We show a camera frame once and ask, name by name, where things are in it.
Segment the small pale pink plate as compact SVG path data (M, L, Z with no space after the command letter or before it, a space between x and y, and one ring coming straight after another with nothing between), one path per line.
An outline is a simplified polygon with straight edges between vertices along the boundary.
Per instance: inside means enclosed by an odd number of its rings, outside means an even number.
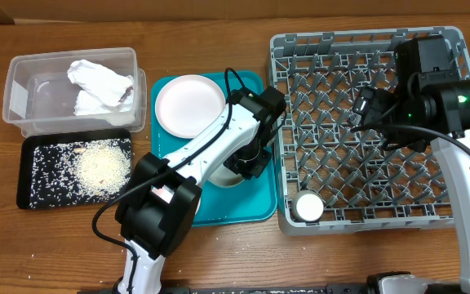
M152 187L151 191L166 203L170 203L174 196L174 191L167 186L161 188Z

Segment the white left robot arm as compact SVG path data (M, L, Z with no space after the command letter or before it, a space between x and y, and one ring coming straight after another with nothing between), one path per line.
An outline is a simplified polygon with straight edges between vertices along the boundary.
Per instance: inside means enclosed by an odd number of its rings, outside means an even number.
M286 99L269 86L256 94L228 89L219 117L197 137L159 158L147 153L125 191L94 215L91 227L104 241L126 249L115 293L159 293L166 258L190 231L202 186L219 166L243 179L258 177L271 160L266 150L286 119Z

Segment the large pale pink plate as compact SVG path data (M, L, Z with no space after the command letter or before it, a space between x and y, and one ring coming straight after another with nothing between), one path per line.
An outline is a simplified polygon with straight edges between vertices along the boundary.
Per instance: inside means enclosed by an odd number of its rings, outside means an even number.
M226 98L213 80L196 74L169 81L156 96L155 116L173 136L193 139L224 111Z

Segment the pile of white rice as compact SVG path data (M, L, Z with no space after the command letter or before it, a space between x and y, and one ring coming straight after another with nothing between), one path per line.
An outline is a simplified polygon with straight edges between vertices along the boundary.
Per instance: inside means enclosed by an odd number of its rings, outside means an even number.
M33 149L28 209L105 203L130 179L131 140L113 138L40 145Z

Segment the white paper cup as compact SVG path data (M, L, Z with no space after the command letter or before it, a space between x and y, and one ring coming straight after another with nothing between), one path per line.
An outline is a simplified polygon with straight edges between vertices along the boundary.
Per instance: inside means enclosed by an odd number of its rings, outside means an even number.
M304 222L319 221L324 212L324 202L311 190L298 192L291 201L291 210L297 220Z

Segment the white paper napkin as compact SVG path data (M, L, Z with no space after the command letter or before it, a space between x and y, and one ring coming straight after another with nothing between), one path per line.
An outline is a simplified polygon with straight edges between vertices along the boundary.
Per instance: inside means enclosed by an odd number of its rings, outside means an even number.
M93 116L115 127L135 121L135 67L80 59L70 64L67 77L79 87L76 117Z

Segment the grey metal bowl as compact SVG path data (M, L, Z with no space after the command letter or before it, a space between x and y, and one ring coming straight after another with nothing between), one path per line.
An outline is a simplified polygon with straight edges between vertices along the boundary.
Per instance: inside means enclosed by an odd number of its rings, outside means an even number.
M240 174L235 174L228 170L216 170L209 178L209 182L213 185L227 189L233 186L239 185L244 181L244 178Z

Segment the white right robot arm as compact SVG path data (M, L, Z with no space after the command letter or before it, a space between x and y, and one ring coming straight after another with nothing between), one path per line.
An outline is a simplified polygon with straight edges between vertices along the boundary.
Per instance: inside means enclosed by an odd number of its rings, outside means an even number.
M448 191L459 243L457 283L409 272L368 277L367 293L470 293L470 79L463 79L441 35L394 48L397 86L364 87L354 102L354 131L375 130L383 150L432 149Z

